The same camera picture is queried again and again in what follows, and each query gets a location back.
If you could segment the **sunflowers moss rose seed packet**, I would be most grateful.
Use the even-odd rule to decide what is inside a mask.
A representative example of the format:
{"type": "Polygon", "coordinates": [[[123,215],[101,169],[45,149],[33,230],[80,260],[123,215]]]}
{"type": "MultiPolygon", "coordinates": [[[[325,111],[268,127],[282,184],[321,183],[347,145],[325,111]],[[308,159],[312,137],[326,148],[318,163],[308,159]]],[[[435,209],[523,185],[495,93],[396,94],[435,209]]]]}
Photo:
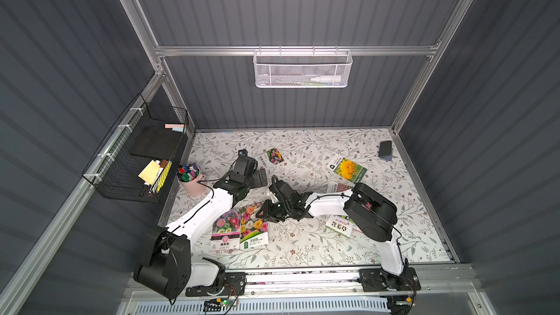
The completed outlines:
{"type": "Polygon", "coordinates": [[[277,148],[272,148],[266,152],[267,159],[274,165],[284,162],[284,157],[277,148]]]}

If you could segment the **mixed ranunculus seed packet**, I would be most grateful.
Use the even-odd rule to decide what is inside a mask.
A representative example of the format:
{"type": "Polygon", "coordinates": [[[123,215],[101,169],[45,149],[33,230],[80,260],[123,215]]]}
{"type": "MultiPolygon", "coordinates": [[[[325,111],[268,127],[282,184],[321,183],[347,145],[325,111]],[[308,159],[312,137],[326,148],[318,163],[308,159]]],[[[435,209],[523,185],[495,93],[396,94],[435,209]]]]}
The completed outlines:
{"type": "Polygon", "coordinates": [[[268,222],[262,215],[262,203],[237,209],[241,217],[240,250],[264,247],[269,243],[268,222]]]}

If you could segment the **purple pink flower seed packet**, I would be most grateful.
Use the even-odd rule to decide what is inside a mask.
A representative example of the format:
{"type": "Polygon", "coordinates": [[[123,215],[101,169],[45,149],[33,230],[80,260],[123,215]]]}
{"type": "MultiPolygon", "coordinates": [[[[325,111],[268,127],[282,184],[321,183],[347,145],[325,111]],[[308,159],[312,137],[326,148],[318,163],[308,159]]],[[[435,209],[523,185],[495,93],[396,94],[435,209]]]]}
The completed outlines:
{"type": "Polygon", "coordinates": [[[211,229],[210,251],[238,249],[241,240],[241,217],[236,210],[219,216],[211,229]]]}

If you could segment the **green leaf purple seed packet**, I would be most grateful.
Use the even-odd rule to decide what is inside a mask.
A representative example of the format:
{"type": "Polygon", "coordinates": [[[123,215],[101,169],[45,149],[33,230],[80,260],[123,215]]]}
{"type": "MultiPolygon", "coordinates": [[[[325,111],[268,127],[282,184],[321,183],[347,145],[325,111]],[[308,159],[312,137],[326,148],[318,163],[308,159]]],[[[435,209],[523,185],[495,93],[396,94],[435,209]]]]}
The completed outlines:
{"type": "Polygon", "coordinates": [[[344,217],[331,215],[326,220],[326,227],[341,234],[345,237],[351,237],[354,230],[354,224],[344,217]]]}

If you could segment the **pink flowers white seed packet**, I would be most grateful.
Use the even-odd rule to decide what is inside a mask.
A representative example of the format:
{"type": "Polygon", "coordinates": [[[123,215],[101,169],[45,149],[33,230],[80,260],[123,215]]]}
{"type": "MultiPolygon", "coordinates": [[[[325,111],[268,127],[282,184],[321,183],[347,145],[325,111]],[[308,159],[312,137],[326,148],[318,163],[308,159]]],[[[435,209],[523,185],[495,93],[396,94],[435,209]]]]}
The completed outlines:
{"type": "Polygon", "coordinates": [[[352,190],[352,186],[351,185],[346,185],[344,183],[340,183],[340,182],[329,182],[328,186],[327,186],[327,190],[326,193],[339,193],[339,192],[345,192],[348,190],[352,190]]]}

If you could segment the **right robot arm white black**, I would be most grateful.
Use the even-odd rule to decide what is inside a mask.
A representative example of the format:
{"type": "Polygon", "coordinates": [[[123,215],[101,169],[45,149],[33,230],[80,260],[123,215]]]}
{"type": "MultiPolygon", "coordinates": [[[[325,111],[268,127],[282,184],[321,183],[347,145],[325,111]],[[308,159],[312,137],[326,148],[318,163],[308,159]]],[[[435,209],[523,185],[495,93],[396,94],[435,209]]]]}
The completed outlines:
{"type": "Polygon", "coordinates": [[[396,228],[398,209],[368,185],[357,183],[340,193],[299,193],[273,176],[269,192],[257,218],[279,223],[321,216],[348,217],[365,236],[376,242],[385,273],[399,277],[405,271],[407,264],[399,245],[402,233],[396,228]]]}

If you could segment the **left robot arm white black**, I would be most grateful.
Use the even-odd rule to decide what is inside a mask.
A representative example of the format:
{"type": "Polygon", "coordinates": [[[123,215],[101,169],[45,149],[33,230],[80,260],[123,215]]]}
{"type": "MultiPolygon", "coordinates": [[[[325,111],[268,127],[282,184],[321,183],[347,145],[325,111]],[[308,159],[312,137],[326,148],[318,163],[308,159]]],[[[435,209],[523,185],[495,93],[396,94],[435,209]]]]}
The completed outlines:
{"type": "Polygon", "coordinates": [[[252,189],[267,185],[265,170],[239,150],[232,167],[210,187],[209,194],[188,213],[165,227],[149,230],[134,270],[134,281],[175,300],[186,288],[225,286],[225,267],[207,258],[194,260],[191,247],[223,214],[252,189]]]}

